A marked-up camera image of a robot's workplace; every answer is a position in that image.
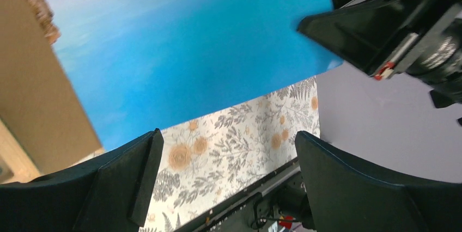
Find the sea landscape photo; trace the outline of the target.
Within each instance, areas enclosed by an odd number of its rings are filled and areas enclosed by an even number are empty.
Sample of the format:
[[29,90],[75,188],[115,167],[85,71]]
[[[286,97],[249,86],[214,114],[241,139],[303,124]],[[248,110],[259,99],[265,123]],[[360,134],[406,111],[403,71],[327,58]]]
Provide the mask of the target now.
[[47,0],[53,49],[105,149],[341,63],[297,32],[332,0]]

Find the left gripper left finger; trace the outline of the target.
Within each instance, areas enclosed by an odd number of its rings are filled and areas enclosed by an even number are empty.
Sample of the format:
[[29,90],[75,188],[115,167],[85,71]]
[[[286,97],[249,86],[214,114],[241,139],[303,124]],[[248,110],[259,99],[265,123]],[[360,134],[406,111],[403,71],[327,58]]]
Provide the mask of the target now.
[[156,129],[72,167],[3,184],[1,231],[138,231],[163,144]]

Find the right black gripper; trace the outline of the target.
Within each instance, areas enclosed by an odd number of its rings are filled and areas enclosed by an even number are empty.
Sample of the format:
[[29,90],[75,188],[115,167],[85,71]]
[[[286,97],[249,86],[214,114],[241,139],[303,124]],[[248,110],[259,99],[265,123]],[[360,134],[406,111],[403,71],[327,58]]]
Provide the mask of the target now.
[[406,73],[435,108],[461,103],[458,0],[353,0],[307,16],[298,32],[377,81]]

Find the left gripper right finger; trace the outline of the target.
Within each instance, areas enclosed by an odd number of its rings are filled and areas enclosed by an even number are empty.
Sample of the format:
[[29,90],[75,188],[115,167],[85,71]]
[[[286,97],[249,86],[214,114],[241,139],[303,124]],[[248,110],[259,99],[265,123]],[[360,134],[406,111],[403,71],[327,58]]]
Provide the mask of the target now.
[[295,147],[317,231],[461,231],[461,184],[397,172],[300,131]]

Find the wooden picture frame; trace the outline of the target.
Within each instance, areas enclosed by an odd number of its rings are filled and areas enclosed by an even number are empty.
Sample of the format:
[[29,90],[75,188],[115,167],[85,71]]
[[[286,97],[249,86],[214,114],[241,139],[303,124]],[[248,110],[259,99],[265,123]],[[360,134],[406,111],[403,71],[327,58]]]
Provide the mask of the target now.
[[29,182],[41,172],[1,121],[1,184]]

